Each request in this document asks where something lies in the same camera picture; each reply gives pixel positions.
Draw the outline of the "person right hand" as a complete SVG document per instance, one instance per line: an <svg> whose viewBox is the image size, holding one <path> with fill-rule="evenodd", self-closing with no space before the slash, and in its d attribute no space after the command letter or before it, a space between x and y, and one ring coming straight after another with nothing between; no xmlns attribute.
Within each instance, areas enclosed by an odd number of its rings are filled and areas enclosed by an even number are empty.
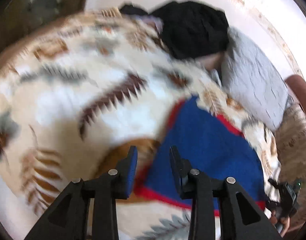
<svg viewBox="0 0 306 240"><path fill-rule="evenodd" d="M276 211L272 211L271 213L271 217L270 217L270 222L275 225L277 223L280 223L282 225L282 230L280 232L280 236L284 237L284 235L286 234L287 230L289 229L290 226L290 218L289 217L282 217L280 218L280 220L278 220L275 216Z"/></svg>

